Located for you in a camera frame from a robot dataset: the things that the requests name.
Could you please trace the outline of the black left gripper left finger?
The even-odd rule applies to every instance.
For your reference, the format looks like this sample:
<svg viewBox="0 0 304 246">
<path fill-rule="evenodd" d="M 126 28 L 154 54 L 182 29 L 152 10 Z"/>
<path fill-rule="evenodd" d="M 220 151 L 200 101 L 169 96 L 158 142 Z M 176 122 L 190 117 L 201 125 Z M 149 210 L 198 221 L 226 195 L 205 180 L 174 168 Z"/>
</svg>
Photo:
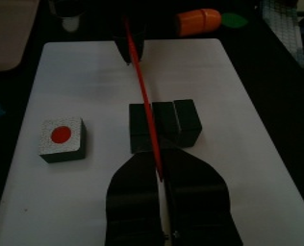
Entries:
<svg viewBox="0 0 304 246">
<path fill-rule="evenodd" d="M 153 153 L 136 154 L 116 172 L 106 218 L 105 246 L 164 246 Z"/>
</svg>

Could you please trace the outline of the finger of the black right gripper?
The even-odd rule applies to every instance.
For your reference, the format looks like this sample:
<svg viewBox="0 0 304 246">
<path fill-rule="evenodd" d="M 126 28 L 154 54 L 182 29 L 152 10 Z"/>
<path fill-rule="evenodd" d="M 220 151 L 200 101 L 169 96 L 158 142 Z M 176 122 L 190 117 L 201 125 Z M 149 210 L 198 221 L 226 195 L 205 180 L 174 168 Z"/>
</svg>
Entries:
<svg viewBox="0 0 304 246">
<path fill-rule="evenodd" d="M 134 23 L 133 24 L 133 39 L 137 48 L 138 60 L 144 57 L 145 51 L 145 40 L 146 40 L 146 24 Z"/>
<path fill-rule="evenodd" d="M 120 23 L 113 33 L 117 48 L 126 63 L 132 63 L 125 24 Z"/>
</svg>

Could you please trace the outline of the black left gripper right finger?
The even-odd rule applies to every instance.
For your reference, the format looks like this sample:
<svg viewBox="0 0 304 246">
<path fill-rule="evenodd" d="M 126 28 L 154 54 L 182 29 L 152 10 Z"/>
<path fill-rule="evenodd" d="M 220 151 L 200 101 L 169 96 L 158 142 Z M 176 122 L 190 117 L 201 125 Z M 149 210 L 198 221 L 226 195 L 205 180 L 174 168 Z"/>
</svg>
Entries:
<svg viewBox="0 0 304 246">
<path fill-rule="evenodd" d="M 162 164 L 173 245 L 244 246 L 217 170 L 182 149 L 165 150 Z"/>
</svg>

